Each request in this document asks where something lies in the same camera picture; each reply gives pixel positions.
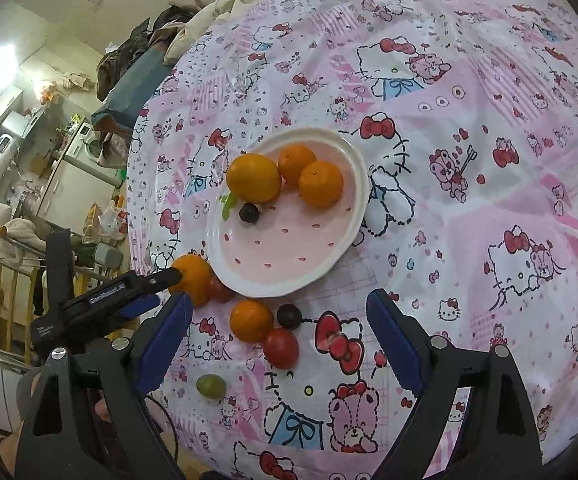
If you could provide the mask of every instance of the plastic bag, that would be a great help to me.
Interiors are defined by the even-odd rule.
[[[127,236],[127,211],[109,203],[107,209],[98,217],[100,233],[112,240],[123,240]]]

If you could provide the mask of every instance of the screw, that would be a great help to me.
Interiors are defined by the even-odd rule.
[[[509,348],[504,345],[496,345],[493,351],[498,357],[507,357],[509,355]]]
[[[447,339],[445,339],[441,335],[434,335],[431,338],[431,346],[434,348],[437,348],[438,350],[442,350],[443,348],[446,348],[446,346],[448,344],[449,343],[448,343]]]
[[[51,357],[52,359],[58,361],[58,359],[62,359],[66,353],[67,353],[66,349],[59,346],[58,348],[54,348],[53,350],[51,350]]]
[[[126,337],[117,337],[111,344],[111,348],[114,350],[124,350],[129,346],[129,339]]]

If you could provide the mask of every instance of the blue gripper pad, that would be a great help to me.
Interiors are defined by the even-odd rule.
[[[179,294],[175,306],[160,322],[137,364],[136,390],[141,398],[160,386],[169,369],[182,338],[187,335],[194,312],[194,304],[188,294]]]
[[[160,298],[155,294],[147,294],[147,296],[142,296],[137,300],[133,300],[127,306],[120,311],[120,316],[128,321],[149,312],[151,309],[156,308],[160,304]]]
[[[367,296],[367,321],[400,386],[410,390],[418,399],[424,390],[420,357],[396,322],[391,309],[403,316],[383,290],[374,290]]]

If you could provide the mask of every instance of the clothing pile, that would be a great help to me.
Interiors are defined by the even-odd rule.
[[[152,44],[169,40],[199,10],[200,7],[195,5],[172,5],[156,18],[152,32],[149,31],[149,18],[134,28],[127,41],[113,52],[105,54],[98,63],[98,99],[105,100],[125,72]]]

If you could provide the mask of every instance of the black cable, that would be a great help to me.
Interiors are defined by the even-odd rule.
[[[171,420],[171,415],[169,415],[169,412],[165,409],[165,407],[160,402],[158,402],[156,399],[154,399],[152,396],[147,395],[147,399],[152,400],[154,403],[156,403],[156,405],[162,410],[162,413],[164,413],[165,416],[167,417],[167,421],[169,422],[169,425],[171,426],[171,430],[173,431],[173,440],[174,440],[174,443],[176,445],[174,453],[173,453],[173,460],[177,464],[178,463],[178,434],[176,434],[176,426],[173,425],[173,420]]]

